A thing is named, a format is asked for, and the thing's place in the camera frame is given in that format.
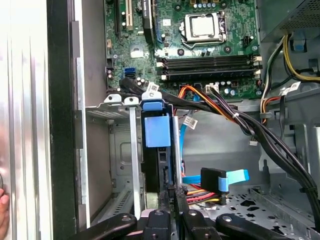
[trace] blue connector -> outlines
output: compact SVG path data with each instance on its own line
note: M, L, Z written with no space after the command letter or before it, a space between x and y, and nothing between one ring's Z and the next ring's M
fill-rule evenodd
M124 74L135 74L136 68L135 67L126 67L124 69Z

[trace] capacitor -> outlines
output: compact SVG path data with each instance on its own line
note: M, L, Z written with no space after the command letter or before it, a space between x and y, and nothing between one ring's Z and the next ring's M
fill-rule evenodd
M207 56L210 56L210 54L211 54L211 52L212 52L212 48L207 48L207 50L206 50L206 55Z

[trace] green circuit board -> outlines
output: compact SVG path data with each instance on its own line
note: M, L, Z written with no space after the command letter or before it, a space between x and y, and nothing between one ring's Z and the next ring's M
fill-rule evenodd
M232 85L225 83L225 80L211 79L206 81L193 80L192 82L172 82L162 81L157 75L157 58L165 57L167 59L183 58L205 58L202 55L203 50L210 48L211 57L215 56L240 56L240 55L259 55L259 40L256 24L256 7L254 0L207 0L197 1L197 3L211 4L190 4L188 0L157 0L155 5L155 38L160 39L165 34L165 40L160 43L155 41L154 45L147 44L142 14L136 11L141 6L141 0L132 0L132 19L133 29L128 30L120 26L120 35L116 35L116 11L126 11L126 0L119 0L118 10L116 10L115 0L112 3L105 2L105 40L106 40L106 57L112 60L114 69L112 78L107 80L110 89L119 89L119 80L124 77L125 68L135 68L135 79L142 79L139 86L146 88L149 82L154 82L162 90L177 95L181 85L201 84L205 86L210 83L220 82L219 91L226 99L254 99L261 97L257 87L257 79L246 77L232 80ZM182 35L179 30L181 22L185 15L194 13L215 13L224 11L226 24L226 42L223 44L209 44L195 46L188 49L182 45ZM252 36L253 40L249 46L244 48L242 39L245 36ZM178 50L183 49L184 55L178 55ZM234 95L226 93L234 90Z

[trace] cable tie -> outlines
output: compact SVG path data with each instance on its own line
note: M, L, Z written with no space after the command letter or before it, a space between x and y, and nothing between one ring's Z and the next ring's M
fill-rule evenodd
M235 119L236 117L239 117L239 113L237 113L237 112L235 114L233 114L232 118Z
M306 188L306 187L303 187L303 188L300 188L300 193L310 193L310 192L317 192L317 187L316 186L313 186L313 187L309 187L309 188Z

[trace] screw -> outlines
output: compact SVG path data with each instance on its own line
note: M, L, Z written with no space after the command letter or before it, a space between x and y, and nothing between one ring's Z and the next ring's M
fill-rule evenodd
M191 216L195 216L195 215L197 215L197 212L194 211L194 210L190 210L190 211L189 211L189 214L190 214Z
M161 216L161 215L163 215L163 214L164 214L164 213L163 213L162 211L159 211L159 210L155 212L155 215L157 215L157 216Z
M232 218L229 217L229 216L223 216L222 219L225 220L228 223L232 221Z
M128 222L130 220L131 220L131 218L128 216L123 216L123 218L122 218L122 221L124 221L124 222Z

